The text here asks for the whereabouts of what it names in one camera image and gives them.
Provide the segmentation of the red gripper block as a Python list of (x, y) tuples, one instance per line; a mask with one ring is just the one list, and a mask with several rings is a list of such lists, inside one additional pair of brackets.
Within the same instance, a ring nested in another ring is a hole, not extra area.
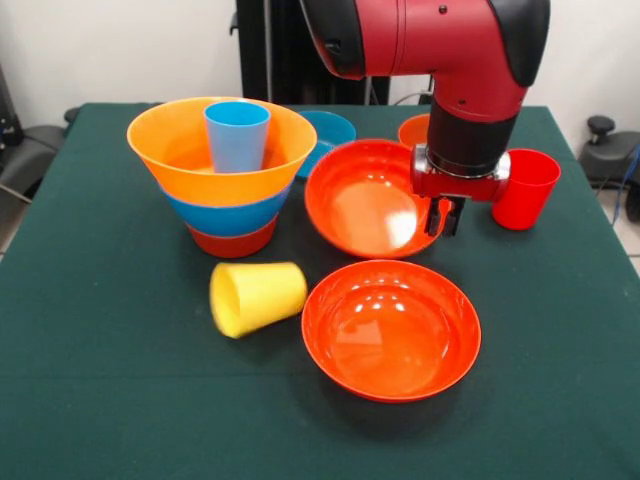
[[(511, 173), (511, 157), (504, 152), (495, 169), (486, 176), (463, 177), (439, 169), (429, 156), (426, 144), (412, 148), (411, 184), (413, 193), (430, 197), (425, 233), (430, 237), (438, 234), (441, 222), (439, 197), (463, 197), (477, 202), (494, 203), (504, 194)], [(442, 230), (443, 236), (454, 236), (457, 232), (461, 213), (462, 198), (449, 198), (449, 209)]]

